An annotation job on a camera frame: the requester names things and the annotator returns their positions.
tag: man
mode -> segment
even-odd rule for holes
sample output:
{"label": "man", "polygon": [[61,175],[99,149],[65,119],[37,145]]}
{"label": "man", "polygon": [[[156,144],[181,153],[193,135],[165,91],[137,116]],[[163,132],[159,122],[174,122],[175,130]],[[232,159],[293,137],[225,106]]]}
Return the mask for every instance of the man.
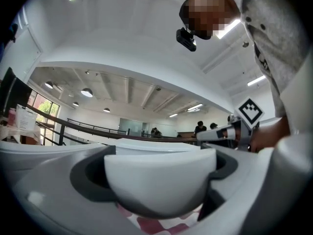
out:
{"label": "man", "polygon": [[195,128],[195,136],[197,136],[197,133],[201,131],[206,131],[206,126],[203,125],[202,121],[199,121],[198,125]]}
{"label": "man", "polygon": [[[273,147],[290,135],[292,124],[280,93],[301,67],[310,40],[287,0],[186,0],[179,16],[189,30],[203,39],[215,30],[223,30],[224,24],[241,20],[254,43],[255,61],[270,83],[276,117],[281,117],[274,125],[253,131],[251,151]],[[236,139],[240,139],[240,130],[236,131]]]}
{"label": "man", "polygon": [[216,129],[217,127],[218,127],[218,126],[217,126],[216,123],[211,123],[211,124],[210,124],[211,130]]}

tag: black metal railing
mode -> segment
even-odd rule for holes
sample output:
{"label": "black metal railing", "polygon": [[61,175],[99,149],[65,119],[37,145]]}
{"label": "black metal railing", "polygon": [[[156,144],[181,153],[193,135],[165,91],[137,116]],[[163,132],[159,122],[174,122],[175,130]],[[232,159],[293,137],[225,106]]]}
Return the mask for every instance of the black metal railing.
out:
{"label": "black metal railing", "polygon": [[72,139],[71,137],[68,137],[68,136],[64,135],[65,127],[71,128],[71,129],[74,129],[74,130],[77,130],[77,131],[82,131],[82,132],[85,132],[85,133],[88,133],[88,134],[109,138],[109,139],[123,139],[123,138],[127,138],[127,139],[133,139],[133,140],[141,140],[141,141],[186,142],[186,143],[193,143],[193,142],[196,141],[196,139],[183,139],[183,138],[165,138],[165,139],[164,138],[145,138],[145,137],[136,137],[136,136],[125,135],[125,134],[120,134],[120,133],[112,133],[112,132],[101,131],[101,130],[97,130],[97,129],[93,129],[93,128],[84,127],[82,125],[78,125],[78,124],[75,124],[75,123],[72,123],[72,122],[68,122],[68,121],[65,121],[63,119],[51,116],[51,115],[49,115],[47,113],[44,113],[44,112],[42,112],[42,111],[40,111],[40,110],[30,106],[30,105],[28,105],[27,107],[30,110],[34,111],[35,113],[37,113],[37,114],[39,114],[39,115],[41,115],[41,116],[43,116],[43,117],[45,117],[45,118],[47,118],[49,120],[51,120],[51,121],[61,125],[60,132],[57,132],[54,129],[49,128],[45,123],[37,122],[37,124],[39,126],[41,125],[43,128],[46,128],[46,129],[52,131],[53,133],[56,133],[56,134],[59,135],[59,142],[58,142],[57,145],[63,145],[63,138],[66,138],[66,139],[69,139],[69,140],[73,140],[73,141],[78,142],[78,143],[86,144],[85,142],[82,142],[82,141],[79,141],[79,140],[75,140],[75,139]]}
{"label": "black metal railing", "polygon": [[114,129],[105,128],[105,127],[101,127],[101,126],[96,126],[96,125],[92,125],[92,124],[88,124],[88,123],[82,123],[80,121],[76,121],[76,120],[73,120],[73,119],[70,119],[70,118],[68,118],[67,121],[70,122],[70,123],[74,123],[74,124],[80,125],[80,126],[91,128],[93,130],[106,131],[106,132],[110,132],[110,133],[118,133],[118,134],[123,134],[123,135],[129,135],[129,132],[130,132],[130,129],[128,129],[128,131],[114,130]]}

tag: ceiling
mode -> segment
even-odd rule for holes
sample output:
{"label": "ceiling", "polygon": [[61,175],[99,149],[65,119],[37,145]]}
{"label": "ceiling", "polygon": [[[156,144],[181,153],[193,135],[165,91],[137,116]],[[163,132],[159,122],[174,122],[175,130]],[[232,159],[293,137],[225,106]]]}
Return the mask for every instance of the ceiling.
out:
{"label": "ceiling", "polygon": [[[75,101],[82,103],[87,99],[80,92],[83,88],[92,90],[93,100],[130,104],[164,116],[183,113],[199,104],[192,98],[158,85],[88,69],[37,67],[30,80],[68,105]],[[54,83],[53,89],[45,86],[47,81]],[[208,106],[203,106],[201,112],[205,113],[208,109]]]}
{"label": "ceiling", "polygon": [[[240,23],[222,39],[216,36],[205,41],[196,38],[197,51],[190,52],[175,39],[175,31],[182,27],[178,16],[184,0],[45,0],[45,11],[55,38],[72,32],[123,31],[148,36],[162,42],[176,54],[187,57],[204,77],[211,77],[229,93],[231,98],[248,94],[267,83],[266,80],[248,87],[247,83],[261,76],[254,61],[252,42]],[[243,48],[243,42],[249,46]],[[112,100],[143,107],[164,115],[177,113],[198,103],[192,98],[130,77],[117,76],[88,69],[36,68],[31,79],[38,84],[48,78],[81,97],[83,87],[89,87],[96,100]],[[70,103],[72,98],[63,100]]]}

